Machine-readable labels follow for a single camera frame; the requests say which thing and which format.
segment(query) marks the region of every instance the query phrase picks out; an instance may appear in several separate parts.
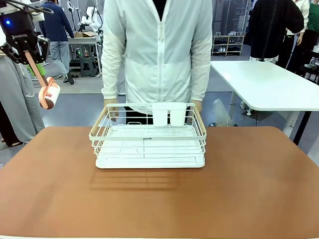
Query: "tabletop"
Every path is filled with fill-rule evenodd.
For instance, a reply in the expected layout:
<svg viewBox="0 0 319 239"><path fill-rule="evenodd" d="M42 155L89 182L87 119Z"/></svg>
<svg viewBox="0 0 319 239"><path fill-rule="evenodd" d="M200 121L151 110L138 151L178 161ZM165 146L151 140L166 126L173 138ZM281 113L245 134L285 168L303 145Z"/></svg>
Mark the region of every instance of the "tabletop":
<svg viewBox="0 0 319 239"><path fill-rule="evenodd" d="M68 37L69 44L95 44L96 42L101 42L101 36L92 37Z"/></svg>
<svg viewBox="0 0 319 239"><path fill-rule="evenodd" d="M273 127L209 127L200 169L102 170L88 127L44 129L0 170L0 235L319 236L319 169Z"/></svg>
<svg viewBox="0 0 319 239"><path fill-rule="evenodd" d="M319 111L319 86L270 62L212 61L226 83L257 111Z"/></svg>

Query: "white wire dish rack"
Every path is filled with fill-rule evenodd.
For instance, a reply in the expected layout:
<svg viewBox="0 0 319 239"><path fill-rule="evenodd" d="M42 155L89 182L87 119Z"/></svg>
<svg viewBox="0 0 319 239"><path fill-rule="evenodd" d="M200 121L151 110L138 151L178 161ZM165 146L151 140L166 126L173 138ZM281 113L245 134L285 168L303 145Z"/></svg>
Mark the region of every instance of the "white wire dish rack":
<svg viewBox="0 0 319 239"><path fill-rule="evenodd" d="M89 138L98 168L199 168L205 165L206 129L195 104L186 104L184 126L154 126L152 104L108 104ZM126 121L124 107L145 113L147 124Z"/></svg>

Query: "hand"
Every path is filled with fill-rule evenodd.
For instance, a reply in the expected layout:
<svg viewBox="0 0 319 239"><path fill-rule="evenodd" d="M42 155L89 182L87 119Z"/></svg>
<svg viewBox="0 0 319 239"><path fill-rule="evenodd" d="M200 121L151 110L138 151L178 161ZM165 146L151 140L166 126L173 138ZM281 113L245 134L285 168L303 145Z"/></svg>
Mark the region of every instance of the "hand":
<svg viewBox="0 0 319 239"><path fill-rule="evenodd" d="M300 35L297 40L297 46L299 46L302 43L302 41L303 41L303 36Z"/></svg>
<svg viewBox="0 0 319 239"><path fill-rule="evenodd" d="M192 103L194 103L198 109L198 111L201 113L201 110L202 110L202 104L201 104L201 101L195 101L195 100L192 100L191 101Z"/></svg>
<svg viewBox="0 0 319 239"><path fill-rule="evenodd" d="M117 104L117 103L118 103L117 99L104 100L104 108L108 104ZM118 108L117 107L109 107L108 109L106 108L105 115L108 114L108 110L109 111L115 111L115 112L110 112L110 117L111 117L111 121L116 122L116 118L114 118L114 117L119 116Z"/></svg>

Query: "white cup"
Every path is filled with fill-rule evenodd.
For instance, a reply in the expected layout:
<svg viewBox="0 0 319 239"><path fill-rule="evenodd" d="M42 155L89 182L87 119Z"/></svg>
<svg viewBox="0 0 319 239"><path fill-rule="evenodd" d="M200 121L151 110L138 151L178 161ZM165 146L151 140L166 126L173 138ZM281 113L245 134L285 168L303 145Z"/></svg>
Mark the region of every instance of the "white cup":
<svg viewBox="0 0 319 239"><path fill-rule="evenodd" d="M154 126L167 126L168 109L166 104L165 102L152 104Z"/></svg>
<svg viewBox="0 0 319 239"><path fill-rule="evenodd" d="M170 107L170 125L183 126L185 124L186 104L172 103Z"/></svg>
<svg viewBox="0 0 319 239"><path fill-rule="evenodd" d="M152 104L154 126L167 126L170 111L170 124L183 126L185 123L186 104L181 102L158 102Z"/></svg>

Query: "white sleeve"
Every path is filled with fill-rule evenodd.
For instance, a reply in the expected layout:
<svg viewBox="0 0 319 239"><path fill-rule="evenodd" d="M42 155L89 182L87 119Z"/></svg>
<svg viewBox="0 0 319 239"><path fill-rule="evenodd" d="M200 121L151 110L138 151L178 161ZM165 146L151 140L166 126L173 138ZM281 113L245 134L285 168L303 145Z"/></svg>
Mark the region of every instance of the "white sleeve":
<svg viewBox="0 0 319 239"><path fill-rule="evenodd" d="M118 75L125 52L125 24L117 0L105 0L102 76L104 99L117 97Z"/></svg>
<svg viewBox="0 0 319 239"><path fill-rule="evenodd" d="M303 14L304 16L304 24L305 24L305 27L301 30L301 32L305 32L306 28L307 28L307 25L308 25L308 16L309 16L309 8L310 8L310 4L309 4L309 1L306 0L303 5L301 6L301 13Z"/></svg>
<svg viewBox="0 0 319 239"><path fill-rule="evenodd" d="M213 41L213 7L211 0L202 0L191 44L191 99L202 101L208 85Z"/></svg>

